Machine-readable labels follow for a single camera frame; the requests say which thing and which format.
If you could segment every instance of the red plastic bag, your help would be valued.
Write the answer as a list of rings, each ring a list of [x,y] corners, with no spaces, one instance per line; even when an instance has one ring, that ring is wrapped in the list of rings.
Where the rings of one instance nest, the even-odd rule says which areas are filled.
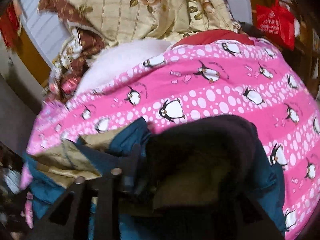
[[[271,8],[257,5],[257,28],[274,43],[293,50],[294,16],[279,0]]]

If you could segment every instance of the white pillow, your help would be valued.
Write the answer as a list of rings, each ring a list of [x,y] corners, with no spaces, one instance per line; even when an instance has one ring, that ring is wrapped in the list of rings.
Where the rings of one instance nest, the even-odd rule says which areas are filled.
[[[121,73],[165,52],[169,46],[169,41],[146,39],[104,50],[82,77],[75,95],[109,83]]]

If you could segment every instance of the logo on red bag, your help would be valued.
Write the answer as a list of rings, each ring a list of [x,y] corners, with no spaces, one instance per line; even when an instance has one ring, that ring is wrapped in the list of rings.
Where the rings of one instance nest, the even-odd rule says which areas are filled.
[[[269,18],[274,18],[275,17],[275,13],[273,11],[271,11],[269,14],[268,14],[268,17]]]

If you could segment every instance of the pink penguin blanket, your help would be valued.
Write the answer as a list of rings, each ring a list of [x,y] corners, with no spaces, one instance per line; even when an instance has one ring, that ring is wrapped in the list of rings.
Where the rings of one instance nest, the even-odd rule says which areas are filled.
[[[160,133],[199,118],[236,114],[256,125],[270,165],[278,162],[284,169],[285,237],[294,239],[320,198],[319,110],[280,51],[264,39],[250,39],[254,45],[179,45],[66,105],[48,103],[27,152],[114,130],[141,116]],[[22,187],[31,179],[24,167]]]

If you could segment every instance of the metal rivet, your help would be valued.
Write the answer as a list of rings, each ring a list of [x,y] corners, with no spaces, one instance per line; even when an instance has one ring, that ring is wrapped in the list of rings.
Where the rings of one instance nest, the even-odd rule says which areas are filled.
[[[85,182],[85,177],[78,177],[76,178],[76,184],[82,184]]]
[[[114,168],[110,172],[112,175],[119,175],[122,173],[122,170],[120,168]]]

